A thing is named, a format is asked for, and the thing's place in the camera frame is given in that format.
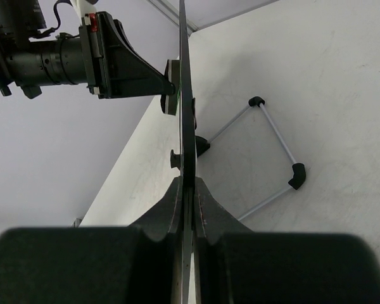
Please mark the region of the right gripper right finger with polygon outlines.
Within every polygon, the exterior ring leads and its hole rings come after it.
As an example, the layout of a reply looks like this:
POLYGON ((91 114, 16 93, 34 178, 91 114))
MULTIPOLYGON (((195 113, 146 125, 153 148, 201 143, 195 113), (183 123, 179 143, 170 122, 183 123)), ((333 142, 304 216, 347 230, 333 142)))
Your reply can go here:
POLYGON ((197 303, 380 303, 380 264, 349 234, 253 232, 194 190, 197 303))

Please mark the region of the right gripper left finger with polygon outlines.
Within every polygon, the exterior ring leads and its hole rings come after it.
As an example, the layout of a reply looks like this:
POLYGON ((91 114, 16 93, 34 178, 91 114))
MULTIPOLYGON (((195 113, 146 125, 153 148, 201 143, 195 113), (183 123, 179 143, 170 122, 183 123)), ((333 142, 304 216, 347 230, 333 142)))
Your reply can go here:
POLYGON ((182 181, 127 227, 0 235, 0 303, 180 303, 182 181))

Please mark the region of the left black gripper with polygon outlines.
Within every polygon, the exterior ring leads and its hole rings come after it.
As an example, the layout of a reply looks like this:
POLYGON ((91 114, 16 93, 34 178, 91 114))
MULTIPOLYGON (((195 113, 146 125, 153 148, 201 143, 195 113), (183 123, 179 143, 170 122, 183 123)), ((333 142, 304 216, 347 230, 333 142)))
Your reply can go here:
POLYGON ((79 27, 89 92, 98 98, 132 98, 167 92, 164 74, 129 44, 122 24, 105 11, 86 14, 79 27))

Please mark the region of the white whiteboard black frame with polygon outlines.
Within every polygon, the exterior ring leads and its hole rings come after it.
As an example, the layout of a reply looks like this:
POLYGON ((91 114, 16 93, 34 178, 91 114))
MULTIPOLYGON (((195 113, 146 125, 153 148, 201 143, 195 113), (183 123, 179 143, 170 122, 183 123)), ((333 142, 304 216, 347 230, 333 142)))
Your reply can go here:
POLYGON ((193 208, 196 177, 196 142, 191 64, 189 58, 189 36, 185 2, 179 2, 180 30, 180 98, 181 98, 181 175, 183 207, 183 244, 182 244, 182 302, 189 299, 191 253, 193 241, 193 208))

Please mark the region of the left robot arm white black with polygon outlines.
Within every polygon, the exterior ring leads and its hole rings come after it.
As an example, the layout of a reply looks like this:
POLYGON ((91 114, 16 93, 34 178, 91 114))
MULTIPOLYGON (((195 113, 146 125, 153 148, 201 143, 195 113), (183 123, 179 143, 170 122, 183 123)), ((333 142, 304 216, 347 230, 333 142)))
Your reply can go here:
POLYGON ((81 18, 76 35, 47 27, 37 1, 0 1, 0 93, 16 84, 33 99, 44 86, 86 84, 100 99, 171 96, 168 77, 130 45, 121 22, 93 1, 72 1, 81 18))

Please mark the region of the left aluminium corner post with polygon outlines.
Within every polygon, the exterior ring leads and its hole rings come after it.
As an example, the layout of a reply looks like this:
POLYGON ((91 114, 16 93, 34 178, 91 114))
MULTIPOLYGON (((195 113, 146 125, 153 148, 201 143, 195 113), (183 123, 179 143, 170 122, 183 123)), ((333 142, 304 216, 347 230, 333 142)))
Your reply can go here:
POLYGON ((159 11, 165 18, 176 26, 179 26, 179 10, 171 2, 165 0, 147 0, 147 2, 159 11))

